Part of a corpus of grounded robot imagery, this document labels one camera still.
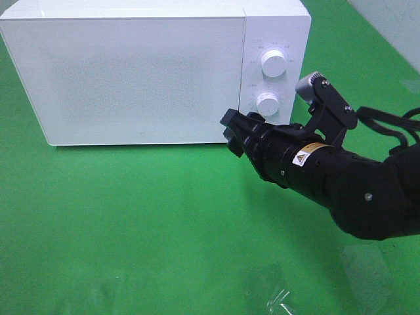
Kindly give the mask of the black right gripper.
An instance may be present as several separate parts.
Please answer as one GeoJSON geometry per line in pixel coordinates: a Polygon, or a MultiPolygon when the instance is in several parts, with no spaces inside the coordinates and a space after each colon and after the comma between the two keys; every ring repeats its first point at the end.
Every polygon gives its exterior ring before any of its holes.
{"type": "Polygon", "coordinates": [[[290,168],[303,167],[301,162],[293,160],[305,146],[340,148],[348,130],[331,114],[314,114],[306,125],[272,125],[257,112],[243,115],[231,108],[220,124],[225,127],[223,136],[228,149],[238,158],[245,153],[263,180],[282,188],[291,186],[287,177],[290,168]],[[242,146],[236,137],[243,137],[242,146]]]}

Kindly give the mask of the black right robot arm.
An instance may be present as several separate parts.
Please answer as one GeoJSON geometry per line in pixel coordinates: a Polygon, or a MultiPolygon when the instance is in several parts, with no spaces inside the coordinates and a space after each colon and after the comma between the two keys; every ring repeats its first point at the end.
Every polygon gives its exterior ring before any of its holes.
{"type": "Polygon", "coordinates": [[[220,122],[231,152],[247,156],[263,180],[326,207],[342,231],[364,240],[419,233],[418,144],[380,162],[253,112],[230,109],[220,122]]]}

